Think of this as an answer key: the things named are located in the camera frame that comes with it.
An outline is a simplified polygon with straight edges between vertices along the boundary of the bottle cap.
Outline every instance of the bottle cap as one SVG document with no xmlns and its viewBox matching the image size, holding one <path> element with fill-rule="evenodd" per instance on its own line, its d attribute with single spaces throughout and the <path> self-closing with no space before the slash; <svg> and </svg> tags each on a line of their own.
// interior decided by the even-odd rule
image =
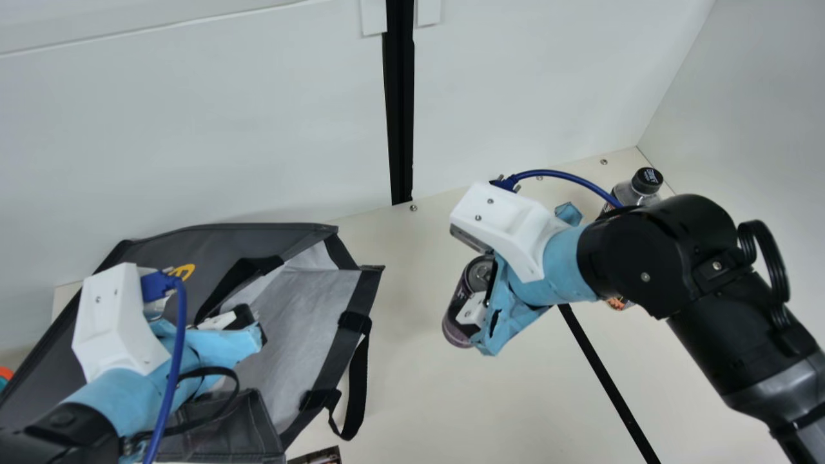
<svg viewBox="0 0 825 464">
<path fill-rule="evenodd" d="M 630 180 L 630 186 L 642 195 L 652 195 L 659 191 L 665 177 L 653 168 L 641 168 Z"/>
</svg>

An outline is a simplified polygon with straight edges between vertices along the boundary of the white wall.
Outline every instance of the white wall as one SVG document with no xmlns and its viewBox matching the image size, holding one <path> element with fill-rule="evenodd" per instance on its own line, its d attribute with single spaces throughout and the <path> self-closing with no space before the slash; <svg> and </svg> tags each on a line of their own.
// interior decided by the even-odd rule
<svg viewBox="0 0 825 464">
<path fill-rule="evenodd" d="M 326 0 L 0 0 L 0 55 L 180 21 Z"/>
<path fill-rule="evenodd" d="M 357 0 L 0 59 L 0 350 L 120 239 L 390 203 L 381 41 Z"/>
<path fill-rule="evenodd" d="M 677 192 L 762 219 L 825 340 L 825 3 L 718 0 L 639 147 Z"/>
<path fill-rule="evenodd" d="M 445 0 L 415 36 L 415 196 L 635 145 L 712 2 Z M 388 204 L 381 40 L 359 3 L 0 55 L 0 349 L 36 339 L 50 289 L 118 239 Z M 26 21 L 48 17 L 67 21 Z"/>
<path fill-rule="evenodd" d="M 417 29 L 414 196 L 631 147 L 713 0 L 444 0 Z"/>
</svg>

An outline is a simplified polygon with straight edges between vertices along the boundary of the gray fabric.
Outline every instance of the gray fabric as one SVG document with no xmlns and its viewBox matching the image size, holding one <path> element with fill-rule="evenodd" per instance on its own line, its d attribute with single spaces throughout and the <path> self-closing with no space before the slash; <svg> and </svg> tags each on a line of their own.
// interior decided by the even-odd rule
<svg viewBox="0 0 825 464">
<path fill-rule="evenodd" d="M 249 304 L 269 340 L 235 371 L 241 385 L 261 391 L 278 433 L 289 428 L 304 393 L 312 390 L 360 275 L 339 270 L 317 244 L 222 305 L 223 311 Z"/>
</svg>

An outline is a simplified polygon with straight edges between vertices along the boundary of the black cable loop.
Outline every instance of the black cable loop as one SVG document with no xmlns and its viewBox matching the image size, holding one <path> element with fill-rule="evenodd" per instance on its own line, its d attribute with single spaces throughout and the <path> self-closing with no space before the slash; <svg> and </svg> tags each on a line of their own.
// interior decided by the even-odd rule
<svg viewBox="0 0 825 464">
<path fill-rule="evenodd" d="M 768 270 L 768 279 L 771 281 L 771 322 L 777 329 L 791 326 L 788 308 L 785 303 L 790 300 L 790 284 L 785 270 L 785 262 L 776 241 L 768 227 L 760 220 L 743 222 L 737 229 L 739 246 L 745 254 L 749 264 L 757 260 L 757 245 L 765 260 Z"/>
</svg>

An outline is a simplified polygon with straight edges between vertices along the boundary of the black strap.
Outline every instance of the black strap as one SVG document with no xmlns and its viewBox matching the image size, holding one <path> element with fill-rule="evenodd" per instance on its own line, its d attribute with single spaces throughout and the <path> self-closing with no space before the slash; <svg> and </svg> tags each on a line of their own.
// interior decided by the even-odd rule
<svg viewBox="0 0 825 464">
<path fill-rule="evenodd" d="M 191 378 L 200 378 L 202 381 L 203 377 L 205 376 L 226 376 L 231 378 L 235 381 L 235 388 L 232 390 L 232 394 L 212 415 L 201 419 L 190 420 L 188 422 L 184 422 L 183 424 L 174 425 L 172 427 L 166 427 L 166 430 L 163 431 L 164 437 L 171 437 L 172 435 L 186 433 L 191 430 L 194 430 L 195 428 L 202 427 L 217 419 L 222 418 L 224 414 L 226 414 L 226 411 L 229 409 L 229 406 L 235 401 L 235 398 L 238 397 L 238 393 L 241 390 L 241 383 L 238 380 L 238 374 L 235 373 L 234 370 L 229 369 L 228 367 L 199 367 L 192 371 L 181 374 L 180 376 L 178 376 L 177 381 L 178 383 L 180 383 L 181 381 Z M 132 437 L 132 440 L 134 442 L 140 442 L 151 436 L 152 431 L 138 432 Z"/>
<path fill-rule="evenodd" d="M 326 408 L 329 411 L 328 422 L 332 431 L 341 439 L 350 441 L 358 434 L 358 430 L 364 423 L 367 358 L 370 351 L 372 320 L 367 315 L 344 311 L 338 320 L 338 326 L 364 335 L 364 339 L 361 340 L 358 348 L 352 354 L 352 360 L 350 360 L 350 399 L 346 403 L 344 428 L 339 429 L 335 419 L 332 418 L 332 412 L 342 397 L 342 393 L 338 389 L 308 391 L 301 401 L 300 410 Z"/>
<path fill-rule="evenodd" d="M 206 319 L 210 312 L 223 301 L 233 290 L 238 288 L 255 274 L 267 274 L 282 266 L 284 260 L 280 256 L 267 258 L 241 258 L 224 275 L 212 293 L 206 298 L 195 315 L 195 324 Z"/>
<path fill-rule="evenodd" d="M 613 379 L 611 379 L 611 375 L 607 372 L 605 365 L 601 363 L 601 359 L 599 355 L 596 354 L 596 350 L 584 333 L 582 325 L 578 323 L 578 319 L 576 319 L 576 316 L 573 314 L 573 309 L 570 308 L 570 305 L 559 305 L 559 310 L 562 313 L 562 317 L 564 317 L 564 321 L 567 322 L 570 332 L 573 333 L 573 337 L 576 338 L 578 346 L 582 349 L 584 357 L 587 358 L 590 367 L 601 382 L 601 387 L 605 389 L 605 393 L 607 393 L 607 396 L 610 398 L 610 402 L 613 403 L 613 407 L 616 409 L 616 412 L 619 413 L 622 422 L 625 423 L 630 437 L 636 442 L 636 447 L 639 449 L 639 452 L 642 453 L 644 461 L 648 464 L 660 464 L 661 462 L 656 456 L 656 452 L 644 436 L 642 428 L 639 427 L 639 424 L 633 417 L 633 413 L 630 412 L 630 408 L 627 406 L 627 403 L 625 403 L 625 399 L 621 397 L 621 393 L 619 393 L 616 384 L 613 383 Z"/>
</svg>

